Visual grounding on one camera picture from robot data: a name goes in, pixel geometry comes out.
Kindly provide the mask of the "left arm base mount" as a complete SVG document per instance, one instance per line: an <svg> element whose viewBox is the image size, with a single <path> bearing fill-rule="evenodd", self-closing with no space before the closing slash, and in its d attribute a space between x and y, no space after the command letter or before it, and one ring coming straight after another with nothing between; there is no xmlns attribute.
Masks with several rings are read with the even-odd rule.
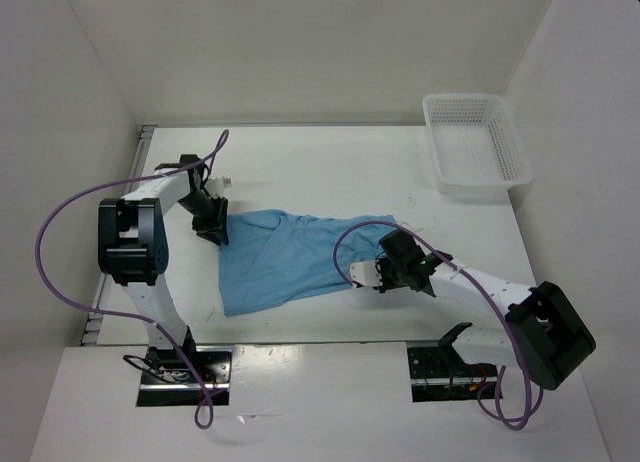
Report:
<svg viewBox="0 0 640 462"><path fill-rule="evenodd" d="M180 357L167 360L151 349L144 357L125 355L140 372L137 407L196 407L204 403L200 384ZM215 406L227 406L230 397L233 349L230 346L197 346L192 364L211 393Z"/></svg>

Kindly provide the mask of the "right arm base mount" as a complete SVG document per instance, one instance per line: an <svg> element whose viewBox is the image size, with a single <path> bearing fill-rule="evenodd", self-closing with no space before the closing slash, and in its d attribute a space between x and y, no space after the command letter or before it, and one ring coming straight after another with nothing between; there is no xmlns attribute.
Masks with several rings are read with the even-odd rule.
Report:
<svg viewBox="0 0 640 462"><path fill-rule="evenodd" d="M414 403L494 397L498 373L494 365L468 365L458 357L448 357L436 341L408 343L406 353Z"/></svg>

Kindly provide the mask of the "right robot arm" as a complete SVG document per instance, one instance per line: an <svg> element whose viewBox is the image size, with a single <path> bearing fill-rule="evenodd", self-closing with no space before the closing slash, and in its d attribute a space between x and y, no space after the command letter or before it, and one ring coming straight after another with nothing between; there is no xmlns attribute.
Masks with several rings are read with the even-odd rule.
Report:
<svg viewBox="0 0 640 462"><path fill-rule="evenodd" d="M517 368L520 353L530 380L555 390L596 349L593 335L553 283L529 287L465 268L449 254L425 253L402 230L384 236L380 245L385 256L377 262L379 292L409 288L506 322L489 329L464 320L442 336L438 360L450 375L477 364Z"/></svg>

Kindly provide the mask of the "light blue shorts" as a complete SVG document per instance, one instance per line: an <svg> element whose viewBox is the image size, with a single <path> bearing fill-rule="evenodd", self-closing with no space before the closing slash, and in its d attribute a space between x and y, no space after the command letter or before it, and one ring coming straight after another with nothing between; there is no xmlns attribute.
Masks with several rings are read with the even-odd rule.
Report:
<svg viewBox="0 0 640 462"><path fill-rule="evenodd" d="M318 218L270 209L230 215L219 249L219 292L227 317L346 290L337 271L382 253L392 215Z"/></svg>

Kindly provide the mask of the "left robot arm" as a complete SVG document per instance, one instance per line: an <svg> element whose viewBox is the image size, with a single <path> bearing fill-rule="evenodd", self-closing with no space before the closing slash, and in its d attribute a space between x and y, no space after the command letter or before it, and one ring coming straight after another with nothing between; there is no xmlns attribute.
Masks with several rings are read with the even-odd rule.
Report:
<svg viewBox="0 0 640 462"><path fill-rule="evenodd" d="M152 369L165 369L175 380L196 376L200 358L189 326L178 314L165 273L169 243L164 216L174 206L192 217L195 234L216 246L229 243L226 177L210 177L211 165L194 154L162 163L154 178L98 210L98 263L101 271L131 299L134 315L146 325Z"/></svg>

